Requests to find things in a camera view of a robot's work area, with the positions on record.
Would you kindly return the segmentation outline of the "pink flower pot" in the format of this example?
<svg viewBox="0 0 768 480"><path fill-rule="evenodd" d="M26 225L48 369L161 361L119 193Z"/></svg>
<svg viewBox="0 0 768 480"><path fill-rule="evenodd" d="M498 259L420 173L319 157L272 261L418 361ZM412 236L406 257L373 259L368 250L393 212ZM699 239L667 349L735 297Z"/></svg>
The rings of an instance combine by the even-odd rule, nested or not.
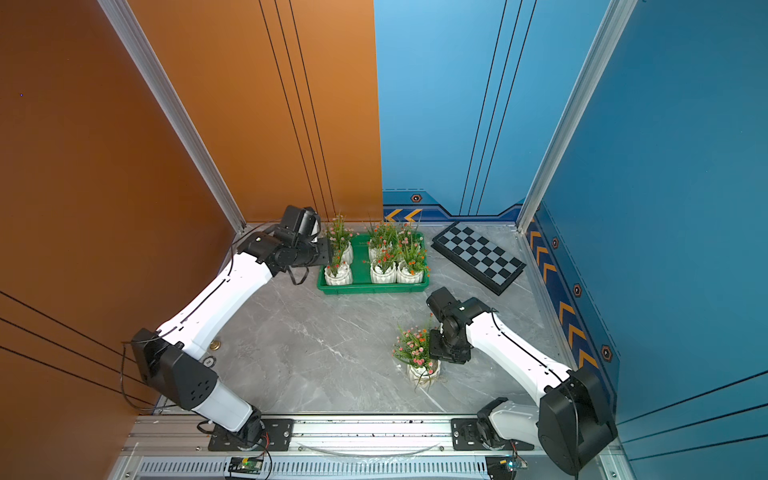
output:
<svg viewBox="0 0 768 480"><path fill-rule="evenodd" d="M431 356L430 346L428 328L398 328L393 358L406 366L409 379L419 387L431 385L440 373L440 361Z"/></svg>
<svg viewBox="0 0 768 480"><path fill-rule="evenodd" d="M355 233L346 225L345 216L337 215L326 230L326 238L333 250L334 261L351 265L354 261L352 239Z"/></svg>

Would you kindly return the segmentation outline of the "red flower pot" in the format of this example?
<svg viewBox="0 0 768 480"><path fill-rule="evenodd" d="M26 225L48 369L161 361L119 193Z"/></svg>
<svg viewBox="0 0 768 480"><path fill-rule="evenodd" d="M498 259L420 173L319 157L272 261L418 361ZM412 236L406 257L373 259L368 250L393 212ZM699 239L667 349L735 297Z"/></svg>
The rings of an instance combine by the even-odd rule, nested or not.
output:
<svg viewBox="0 0 768 480"><path fill-rule="evenodd" d="M403 223L396 229L396 246L401 252L406 250L421 250L423 235L417 223Z"/></svg>
<svg viewBox="0 0 768 480"><path fill-rule="evenodd" d="M370 248L370 279L373 284L393 284L396 282L398 250L395 246Z"/></svg>
<svg viewBox="0 0 768 480"><path fill-rule="evenodd" d="M347 286L353 283L351 262L353 250L351 245L334 252L330 264L324 269L324 279L330 286Z"/></svg>

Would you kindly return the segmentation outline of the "orange flower pot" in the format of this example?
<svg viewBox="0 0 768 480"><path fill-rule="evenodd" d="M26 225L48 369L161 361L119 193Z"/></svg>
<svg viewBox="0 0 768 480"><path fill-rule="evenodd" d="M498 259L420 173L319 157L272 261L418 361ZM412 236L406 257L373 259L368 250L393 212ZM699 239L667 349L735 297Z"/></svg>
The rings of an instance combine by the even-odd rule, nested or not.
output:
<svg viewBox="0 0 768 480"><path fill-rule="evenodd" d="M397 244L397 229L394 223L369 223L366 227L368 235L367 246L369 259L375 261L384 250L391 249Z"/></svg>
<svg viewBox="0 0 768 480"><path fill-rule="evenodd" d="M427 253L420 243L402 244L396 279L402 284L418 284L424 281L429 267Z"/></svg>

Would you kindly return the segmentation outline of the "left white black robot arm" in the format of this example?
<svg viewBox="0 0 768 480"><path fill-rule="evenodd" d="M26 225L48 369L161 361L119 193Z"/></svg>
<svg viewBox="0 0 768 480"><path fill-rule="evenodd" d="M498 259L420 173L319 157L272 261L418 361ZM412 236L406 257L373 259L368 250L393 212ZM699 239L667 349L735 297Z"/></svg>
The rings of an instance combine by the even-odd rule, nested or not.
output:
<svg viewBox="0 0 768 480"><path fill-rule="evenodd" d="M330 241L315 234L254 232L195 299L154 331L129 341L142 381L185 411L230 433L244 448L261 443L262 414L204 364L211 342L258 289L279 273L330 263Z"/></svg>

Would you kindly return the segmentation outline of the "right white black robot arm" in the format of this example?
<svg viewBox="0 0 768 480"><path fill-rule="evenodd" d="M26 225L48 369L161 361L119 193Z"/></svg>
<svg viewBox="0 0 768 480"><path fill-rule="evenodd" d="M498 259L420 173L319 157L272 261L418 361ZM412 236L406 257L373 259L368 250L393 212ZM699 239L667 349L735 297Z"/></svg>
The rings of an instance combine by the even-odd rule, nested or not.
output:
<svg viewBox="0 0 768 480"><path fill-rule="evenodd" d="M506 397L489 402L472 423L455 429L459 447L540 447L560 470L576 477L617 438L608 396L599 375L590 368L573 370L546 356L477 298L459 301L440 288L426 303L439 322L430 332L431 358L464 364L479 350L522 386L534 402L517 406Z"/></svg>

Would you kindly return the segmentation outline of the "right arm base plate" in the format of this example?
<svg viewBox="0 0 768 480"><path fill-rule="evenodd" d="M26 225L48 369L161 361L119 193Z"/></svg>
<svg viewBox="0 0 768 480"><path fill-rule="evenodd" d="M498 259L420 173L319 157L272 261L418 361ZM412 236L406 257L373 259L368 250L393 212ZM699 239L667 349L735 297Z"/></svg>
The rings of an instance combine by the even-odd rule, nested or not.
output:
<svg viewBox="0 0 768 480"><path fill-rule="evenodd" d="M535 446L521 440L502 439L488 420L453 418L450 420L452 445L455 451L532 451Z"/></svg>

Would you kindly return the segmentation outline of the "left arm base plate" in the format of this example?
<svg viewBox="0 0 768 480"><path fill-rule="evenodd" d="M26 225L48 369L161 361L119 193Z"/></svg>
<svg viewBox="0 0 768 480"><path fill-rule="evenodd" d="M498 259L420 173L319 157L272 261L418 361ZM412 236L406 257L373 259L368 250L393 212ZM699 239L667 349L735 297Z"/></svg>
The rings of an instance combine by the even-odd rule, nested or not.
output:
<svg viewBox="0 0 768 480"><path fill-rule="evenodd" d="M216 424L210 434L208 450L286 452L290 447L294 424L291 418L261 418L247 422L237 432L230 432Z"/></svg>

